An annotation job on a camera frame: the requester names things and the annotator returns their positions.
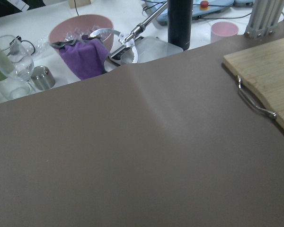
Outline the wooden cutting board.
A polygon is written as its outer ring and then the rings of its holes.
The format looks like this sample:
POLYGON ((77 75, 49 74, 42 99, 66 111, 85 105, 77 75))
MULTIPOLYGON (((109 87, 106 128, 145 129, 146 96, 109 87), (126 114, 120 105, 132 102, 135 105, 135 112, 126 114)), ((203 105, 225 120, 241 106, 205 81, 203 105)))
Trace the wooden cutting board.
POLYGON ((224 56, 238 90, 284 129, 284 38, 224 56))

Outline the small steel cup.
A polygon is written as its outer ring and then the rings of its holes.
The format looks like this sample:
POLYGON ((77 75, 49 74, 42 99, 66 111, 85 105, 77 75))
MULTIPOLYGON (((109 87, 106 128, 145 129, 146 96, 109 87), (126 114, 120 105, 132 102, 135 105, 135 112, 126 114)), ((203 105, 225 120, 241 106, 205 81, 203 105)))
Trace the small steel cup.
POLYGON ((34 86, 41 91, 54 87, 56 80, 46 66, 35 66, 31 74, 34 86))

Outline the pink bowl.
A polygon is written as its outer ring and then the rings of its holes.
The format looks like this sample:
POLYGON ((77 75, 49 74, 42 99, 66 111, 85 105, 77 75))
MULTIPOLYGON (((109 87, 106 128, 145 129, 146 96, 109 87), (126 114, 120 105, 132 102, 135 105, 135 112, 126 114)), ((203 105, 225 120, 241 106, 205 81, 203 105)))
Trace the pink bowl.
POLYGON ((75 40, 76 42, 86 43, 88 37, 93 31, 100 28, 113 29, 113 23, 110 19, 102 15, 80 15, 67 19, 58 24, 49 34, 49 43, 66 42, 75 40))

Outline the pink cup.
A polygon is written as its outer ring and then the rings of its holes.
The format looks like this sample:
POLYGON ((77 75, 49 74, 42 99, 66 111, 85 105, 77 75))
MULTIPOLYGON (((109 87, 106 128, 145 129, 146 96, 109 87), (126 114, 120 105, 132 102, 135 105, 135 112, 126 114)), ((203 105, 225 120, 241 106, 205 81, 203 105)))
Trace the pink cup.
POLYGON ((217 22, 211 26, 211 43, 215 43, 226 37, 237 35, 238 32, 238 26, 232 22, 217 22))

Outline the wine glass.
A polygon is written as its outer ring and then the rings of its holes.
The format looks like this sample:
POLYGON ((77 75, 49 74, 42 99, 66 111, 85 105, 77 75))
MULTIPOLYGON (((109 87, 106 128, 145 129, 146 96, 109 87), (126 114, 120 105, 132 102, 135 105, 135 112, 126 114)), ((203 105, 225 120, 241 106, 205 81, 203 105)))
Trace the wine glass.
POLYGON ((13 35, 0 36, 0 47, 6 52, 7 57, 15 67, 15 72, 9 78, 27 83, 35 92, 36 89, 31 80, 31 74, 34 69, 34 61, 31 54, 13 35))

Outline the aluminium frame post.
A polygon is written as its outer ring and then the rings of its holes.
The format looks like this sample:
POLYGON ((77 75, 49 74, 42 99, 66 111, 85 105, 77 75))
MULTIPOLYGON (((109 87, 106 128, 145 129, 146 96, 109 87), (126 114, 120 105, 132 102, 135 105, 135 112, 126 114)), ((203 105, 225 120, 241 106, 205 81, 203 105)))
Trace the aluminium frame post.
POLYGON ((284 8, 284 0, 255 0, 244 35, 260 38, 273 34, 284 8))

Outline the black water bottle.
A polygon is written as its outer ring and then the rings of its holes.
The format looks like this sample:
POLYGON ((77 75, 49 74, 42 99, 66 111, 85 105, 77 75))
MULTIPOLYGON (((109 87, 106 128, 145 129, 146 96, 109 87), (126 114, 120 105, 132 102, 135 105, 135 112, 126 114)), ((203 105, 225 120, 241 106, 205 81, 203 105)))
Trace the black water bottle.
POLYGON ((192 0, 168 0, 168 42, 181 47, 190 47, 192 0))

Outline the blue teach pendant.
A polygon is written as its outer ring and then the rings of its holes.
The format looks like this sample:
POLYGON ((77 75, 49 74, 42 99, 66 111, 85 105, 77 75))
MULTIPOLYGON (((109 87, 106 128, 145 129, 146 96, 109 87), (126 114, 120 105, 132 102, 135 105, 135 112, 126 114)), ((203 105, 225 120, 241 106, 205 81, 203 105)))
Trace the blue teach pendant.
MULTIPOLYGON (((144 0, 145 6, 143 11, 153 13, 165 2, 165 0, 144 0)), ((233 4, 233 0, 194 0, 192 4, 192 19, 201 19, 209 14, 226 10, 233 4)))

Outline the purple cloth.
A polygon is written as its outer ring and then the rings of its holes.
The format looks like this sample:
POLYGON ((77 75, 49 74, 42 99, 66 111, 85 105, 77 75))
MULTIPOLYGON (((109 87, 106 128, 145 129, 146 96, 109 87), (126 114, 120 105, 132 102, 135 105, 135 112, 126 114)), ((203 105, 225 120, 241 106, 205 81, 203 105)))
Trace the purple cloth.
POLYGON ((59 55, 69 69, 81 80, 99 76, 104 71, 104 62, 109 55, 108 49, 98 40, 86 43, 76 41, 59 49, 59 55))

